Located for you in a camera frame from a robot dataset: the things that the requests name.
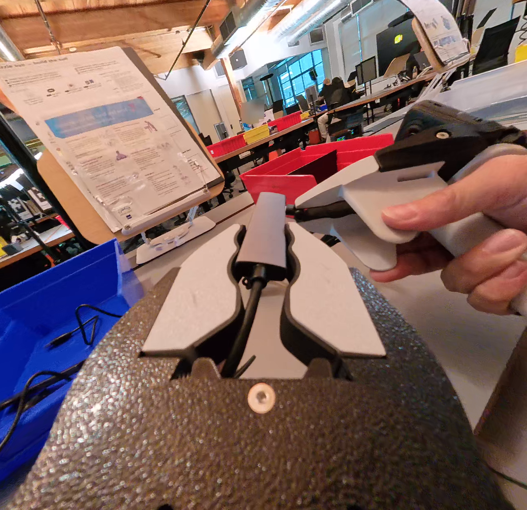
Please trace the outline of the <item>black monitor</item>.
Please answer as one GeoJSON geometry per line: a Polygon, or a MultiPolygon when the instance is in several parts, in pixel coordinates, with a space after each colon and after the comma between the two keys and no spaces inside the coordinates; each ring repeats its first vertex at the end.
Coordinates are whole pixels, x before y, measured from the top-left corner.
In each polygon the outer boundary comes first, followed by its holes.
{"type": "Polygon", "coordinates": [[[379,75],[384,75],[393,59],[420,51],[420,45],[409,19],[386,28],[376,35],[379,75]]]}

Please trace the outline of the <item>grey usb hub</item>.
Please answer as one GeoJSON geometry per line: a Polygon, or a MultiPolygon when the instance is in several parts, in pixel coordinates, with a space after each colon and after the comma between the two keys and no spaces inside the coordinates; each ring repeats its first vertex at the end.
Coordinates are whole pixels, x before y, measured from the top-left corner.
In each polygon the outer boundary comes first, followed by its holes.
{"type": "Polygon", "coordinates": [[[261,192],[234,264],[238,279],[256,276],[258,267],[266,281],[286,278],[285,224],[286,196],[261,192]]]}

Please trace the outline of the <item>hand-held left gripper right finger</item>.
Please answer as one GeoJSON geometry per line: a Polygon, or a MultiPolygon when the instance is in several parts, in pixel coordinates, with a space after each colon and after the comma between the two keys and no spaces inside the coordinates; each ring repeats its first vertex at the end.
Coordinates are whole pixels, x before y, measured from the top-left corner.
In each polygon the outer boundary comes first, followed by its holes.
{"type": "Polygon", "coordinates": [[[292,277],[281,340],[298,359],[384,358],[386,350],[352,272],[299,224],[286,224],[292,277]]]}

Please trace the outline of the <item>person's right hand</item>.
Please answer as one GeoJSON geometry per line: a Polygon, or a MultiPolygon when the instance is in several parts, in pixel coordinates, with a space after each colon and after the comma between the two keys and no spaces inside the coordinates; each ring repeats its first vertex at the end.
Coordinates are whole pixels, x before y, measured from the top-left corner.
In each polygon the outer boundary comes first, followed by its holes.
{"type": "Polygon", "coordinates": [[[393,269],[370,271],[374,281],[389,283],[440,270],[444,287],[466,295],[475,310],[513,314],[512,300],[526,289],[526,156],[492,158],[442,190],[386,208],[383,220],[419,235],[397,246],[393,269]],[[429,234],[478,212],[503,230],[462,256],[452,256],[429,234]]]}

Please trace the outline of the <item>grey desk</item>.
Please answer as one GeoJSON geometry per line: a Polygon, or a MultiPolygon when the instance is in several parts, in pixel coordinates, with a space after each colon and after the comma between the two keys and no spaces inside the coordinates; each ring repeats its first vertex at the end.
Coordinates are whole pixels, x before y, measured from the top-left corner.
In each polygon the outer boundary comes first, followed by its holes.
{"type": "MultiPolygon", "coordinates": [[[[216,223],[213,230],[150,263],[137,265],[136,253],[129,252],[127,257],[144,291],[150,290],[196,248],[232,224],[248,224],[253,205],[252,197],[243,193],[217,206],[208,212],[208,217],[216,223]]],[[[438,272],[374,285],[436,356],[476,430],[526,320],[471,309],[465,296],[443,287],[438,272]]],[[[245,378],[300,377],[305,370],[280,342],[278,329],[284,286],[284,283],[271,283],[263,292],[244,355],[245,358],[256,355],[256,361],[243,375],[245,378]]]]}

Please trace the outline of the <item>blue plastic bin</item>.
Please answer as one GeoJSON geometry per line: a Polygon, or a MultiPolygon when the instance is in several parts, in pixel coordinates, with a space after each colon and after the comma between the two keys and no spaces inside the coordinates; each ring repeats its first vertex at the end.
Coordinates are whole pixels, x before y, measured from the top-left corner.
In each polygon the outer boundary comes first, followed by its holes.
{"type": "Polygon", "coordinates": [[[83,363],[143,296],[116,240],[1,292],[1,481],[39,454],[83,363]]]}

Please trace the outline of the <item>document stand with sheets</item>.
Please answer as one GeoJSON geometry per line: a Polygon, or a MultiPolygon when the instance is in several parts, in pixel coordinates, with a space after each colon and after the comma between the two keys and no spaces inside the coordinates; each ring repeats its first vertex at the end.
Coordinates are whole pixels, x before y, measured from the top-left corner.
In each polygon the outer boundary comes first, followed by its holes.
{"type": "Polygon", "coordinates": [[[46,197],[89,243],[134,237],[225,185],[131,48],[2,62],[1,96],[45,148],[36,168],[46,197]]]}
{"type": "Polygon", "coordinates": [[[412,29],[435,72],[445,73],[468,63],[470,43],[439,0],[398,1],[413,13],[412,29]]]}

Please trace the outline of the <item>yellow storage bin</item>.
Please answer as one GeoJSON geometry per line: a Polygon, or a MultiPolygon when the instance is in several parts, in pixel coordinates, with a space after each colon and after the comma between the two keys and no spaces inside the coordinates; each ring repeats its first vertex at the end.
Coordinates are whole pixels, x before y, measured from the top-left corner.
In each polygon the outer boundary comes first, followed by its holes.
{"type": "Polygon", "coordinates": [[[245,140],[246,145],[252,145],[269,136],[270,130],[267,124],[260,125],[243,133],[243,138],[245,140]]]}

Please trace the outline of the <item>red plastic bin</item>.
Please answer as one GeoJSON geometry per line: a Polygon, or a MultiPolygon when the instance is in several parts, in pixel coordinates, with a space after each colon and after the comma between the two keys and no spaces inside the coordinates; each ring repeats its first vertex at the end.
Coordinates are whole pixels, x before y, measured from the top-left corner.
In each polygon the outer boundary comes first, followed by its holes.
{"type": "Polygon", "coordinates": [[[273,192],[285,195],[286,204],[294,204],[299,196],[333,174],[393,143],[393,135],[387,133],[310,145],[261,164],[240,178],[254,202],[261,192],[273,192]]]}

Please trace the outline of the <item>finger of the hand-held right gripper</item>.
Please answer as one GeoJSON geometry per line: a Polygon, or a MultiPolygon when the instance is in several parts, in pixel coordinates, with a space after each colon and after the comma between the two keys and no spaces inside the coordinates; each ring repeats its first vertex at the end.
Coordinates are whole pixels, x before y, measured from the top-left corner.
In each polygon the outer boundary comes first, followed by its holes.
{"type": "Polygon", "coordinates": [[[295,199],[296,208],[313,208],[346,201],[356,209],[374,205],[380,210],[423,198],[445,182],[438,175],[444,161],[381,172],[373,156],[338,171],[295,199]]]}
{"type": "Polygon", "coordinates": [[[410,191],[341,188],[339,195],[354,213],[333,218],[329,233],[366,267],[376,271],[393,269],[397,262],[397,246],[410,242],[413,232],[386,225],[382,215],[387,207],[410,202],[413,199],[410,191]]]}

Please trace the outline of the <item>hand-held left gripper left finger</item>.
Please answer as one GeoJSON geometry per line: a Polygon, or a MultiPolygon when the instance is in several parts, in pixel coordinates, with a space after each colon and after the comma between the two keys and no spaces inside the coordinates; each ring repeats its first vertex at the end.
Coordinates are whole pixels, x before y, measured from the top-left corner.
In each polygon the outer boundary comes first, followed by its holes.
{"type": "Polygon", "coordinates": [[[182,263],[143,344],[147,356],[194,356],[242,316],[234,262],[246,227],[233,224],[182,263]]]}

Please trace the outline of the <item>red storage bin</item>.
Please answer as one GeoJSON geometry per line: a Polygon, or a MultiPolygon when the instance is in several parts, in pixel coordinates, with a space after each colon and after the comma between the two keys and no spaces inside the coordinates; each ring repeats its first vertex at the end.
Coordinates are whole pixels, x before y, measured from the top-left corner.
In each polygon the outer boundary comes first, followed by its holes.
{"type": "Polygon", "coordinates": [[[270,133],[282,132],[284,130],[291,128],[292,126],[300,124],[301,122],[302,122],[302,111],[298,110],[296,112],[287,114],[278,119],[268,121],[267,126],[269,127],[270,133]]]}
{"type": "Polygon", "coordinates": [[[218,143],[208,145],[206,148],[212,157],[223,157],[247,145],[244,135],[244,133],[241,133],[234,137],[226,138],[218,143]]]}

